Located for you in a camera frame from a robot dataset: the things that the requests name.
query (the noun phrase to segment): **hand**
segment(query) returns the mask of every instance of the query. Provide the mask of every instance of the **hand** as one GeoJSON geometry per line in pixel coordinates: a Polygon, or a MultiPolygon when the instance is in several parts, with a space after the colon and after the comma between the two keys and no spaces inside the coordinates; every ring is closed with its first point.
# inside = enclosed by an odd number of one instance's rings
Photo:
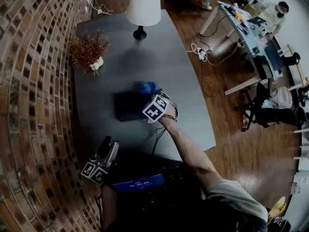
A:
{"type": "MultiPolygon", "coordinates": [[[[168,104],[168,108],[165,112],[166,115],[171,115],[173,116],[173,118],[176,117],[176,109],[173,105],[171,104],[168,104]]],[[[173,126],[173,125],[176,125],[176,121],[174,121],[173,119],[171,118],[168,118],[168,117],[161,117],[159,118],[159,122],[165,127],[169,127],[169,126],[173,126]]]]}
{"type": "Polygon", "coordinates": [[[272,33],[265,35],[265,38],[268,39],[269,41],[272,40],[272,38],[274,38],[274,35],[272,33]]]}

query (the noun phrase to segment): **sleeve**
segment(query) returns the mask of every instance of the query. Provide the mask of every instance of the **sleeve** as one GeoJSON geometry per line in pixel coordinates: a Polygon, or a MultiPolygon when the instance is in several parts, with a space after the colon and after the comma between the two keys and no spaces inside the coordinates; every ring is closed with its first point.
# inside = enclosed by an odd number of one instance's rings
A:
{"type": "Polygon", "coordinates": [[[237,181],[219,180],[208,188],[208,198],[220,198],[237,211],[256,216],[267,222],[267,210],[250,196],[237,181]]]}

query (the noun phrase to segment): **shoe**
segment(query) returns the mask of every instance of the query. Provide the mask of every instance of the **shoe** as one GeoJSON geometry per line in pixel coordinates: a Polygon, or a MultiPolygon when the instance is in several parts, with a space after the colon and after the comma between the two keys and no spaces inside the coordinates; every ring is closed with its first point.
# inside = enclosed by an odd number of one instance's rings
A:
{"type": "Polygon", "coordinates": [[[205,10],[212,10],[212,7],[209,5],[208,6],[202,5],[201,7],[205,10]]]}

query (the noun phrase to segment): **dark gray table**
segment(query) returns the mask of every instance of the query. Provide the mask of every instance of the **dark gray table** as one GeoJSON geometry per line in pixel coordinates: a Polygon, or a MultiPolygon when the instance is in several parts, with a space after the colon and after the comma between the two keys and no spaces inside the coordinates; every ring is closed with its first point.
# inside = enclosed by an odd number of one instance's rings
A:
{"type": "MultiPolygon", "coordinates": [[[[79,23],[77,34],[100,29],[110,39],[99,76],[83,76],[75,69],[77,109],[83,132],[91,149],[97,148],[105,136],[120,144],[118,154],[140,150],[151,153],[157,122],[141,120],[120,122],[115,117],[113,96],[131,91],[137,83],[153,81],[167,92],[180,110],[179,127],[203,150],[216,145],[211,121],[200,85],[176,28],[166,10],[161,21],[145,27],[147,38],[133,38],[136,25],[125,14],[115,14],[79,23]]],[[[156,147],[156,155],[180,160],[172,138],[166,132],[156,147]]]]}

